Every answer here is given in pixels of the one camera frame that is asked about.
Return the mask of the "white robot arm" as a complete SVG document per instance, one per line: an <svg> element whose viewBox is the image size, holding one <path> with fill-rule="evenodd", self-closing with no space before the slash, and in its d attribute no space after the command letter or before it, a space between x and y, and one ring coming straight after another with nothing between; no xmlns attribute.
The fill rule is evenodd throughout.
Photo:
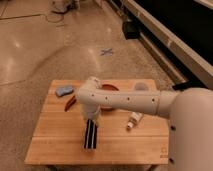
<svg viewBox="0 0 213 171"><path fill-rule="evenodd" d="M104 90L96 77L76 91L88 116L101 106L165 118L169 121L168 171L213 171L213 90Z"/></svg>

